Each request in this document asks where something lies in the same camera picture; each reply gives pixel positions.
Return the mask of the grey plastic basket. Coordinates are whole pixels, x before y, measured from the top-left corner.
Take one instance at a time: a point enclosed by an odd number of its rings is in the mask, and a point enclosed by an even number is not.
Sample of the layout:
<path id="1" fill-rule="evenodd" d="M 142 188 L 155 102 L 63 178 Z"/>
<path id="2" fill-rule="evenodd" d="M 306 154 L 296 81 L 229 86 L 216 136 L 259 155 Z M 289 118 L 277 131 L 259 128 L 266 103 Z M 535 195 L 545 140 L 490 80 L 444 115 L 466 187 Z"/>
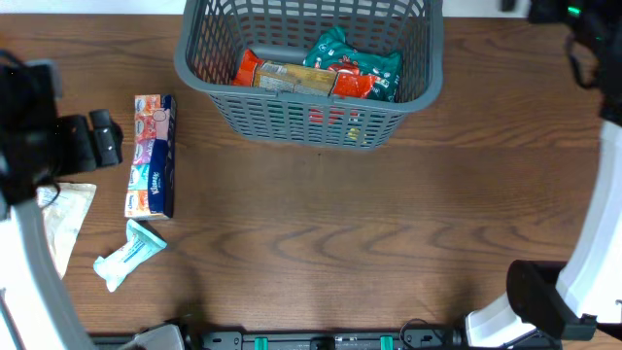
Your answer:
<path id="1" fill-rule="evenodd" d="M 438 97 L 442 8 L 188 0 L 175 68 L 247 138 L 371 150 Z"/>

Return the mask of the red tan pasta packet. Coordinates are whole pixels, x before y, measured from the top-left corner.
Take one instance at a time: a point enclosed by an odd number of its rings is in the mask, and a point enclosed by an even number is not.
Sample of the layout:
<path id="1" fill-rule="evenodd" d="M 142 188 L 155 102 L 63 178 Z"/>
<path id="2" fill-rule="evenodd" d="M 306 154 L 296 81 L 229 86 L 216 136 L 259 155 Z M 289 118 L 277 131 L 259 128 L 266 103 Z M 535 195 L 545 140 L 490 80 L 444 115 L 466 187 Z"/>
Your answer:
<path id="1" fill-rule="evenodd" d="M 374 76 L 357 76 L 262 60 L 251 50 L 246 50 L 231 84 L 238 87 L 265 88 L 276 92 L 365 99 L 374 82 Z"/>

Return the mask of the green Nescafe coffee bag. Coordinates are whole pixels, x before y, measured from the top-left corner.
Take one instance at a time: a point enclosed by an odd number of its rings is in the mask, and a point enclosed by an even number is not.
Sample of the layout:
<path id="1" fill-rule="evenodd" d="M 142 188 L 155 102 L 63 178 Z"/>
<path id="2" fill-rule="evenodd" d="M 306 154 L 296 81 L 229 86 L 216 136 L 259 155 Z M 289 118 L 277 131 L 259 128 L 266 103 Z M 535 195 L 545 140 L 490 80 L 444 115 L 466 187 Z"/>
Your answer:
<path id="1" fill-rule="evenodd" d="M 396 100 L 402 68 L 401 54 L 360 52 L 346 43 L 345 31 L 339 26 L 329 29 L 318 39 L 302 64 L 357 76 L 374 76 L 375 82 L 365 98 L 385 102 Z"/>

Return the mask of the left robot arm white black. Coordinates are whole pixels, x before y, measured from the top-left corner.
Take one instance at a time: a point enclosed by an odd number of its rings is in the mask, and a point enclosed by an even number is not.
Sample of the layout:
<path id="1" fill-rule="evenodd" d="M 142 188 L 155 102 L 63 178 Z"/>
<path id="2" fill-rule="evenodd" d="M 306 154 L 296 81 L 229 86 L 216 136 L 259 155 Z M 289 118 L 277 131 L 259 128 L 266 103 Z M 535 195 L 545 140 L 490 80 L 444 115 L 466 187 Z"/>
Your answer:
<path id="1" fill-rule="evenodd" d="M 41 186 L 122 162 L 121 127 L 106 109 L 61 117 L 60 79 L 49 60 L 1 52 L 1 323 L 17 349 L 93 349 L 48 246 Z"/>

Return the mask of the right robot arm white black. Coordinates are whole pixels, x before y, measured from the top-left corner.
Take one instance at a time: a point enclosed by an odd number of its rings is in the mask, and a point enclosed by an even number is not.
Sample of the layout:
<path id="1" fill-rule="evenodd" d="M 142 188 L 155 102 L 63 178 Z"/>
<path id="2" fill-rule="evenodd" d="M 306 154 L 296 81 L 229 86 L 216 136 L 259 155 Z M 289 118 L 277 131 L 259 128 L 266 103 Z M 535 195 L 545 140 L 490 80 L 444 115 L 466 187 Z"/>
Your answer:
<path id="1" fill-rule="evenodd" d="M 467 349 L 559 349 L 621 337 L 621 0 L 533 0 L 532 24 L 570 29 L 575 82 L 603 97 L 595 188 L 567 262 L 513 262 L 503 295 L 466 315 Z"/>

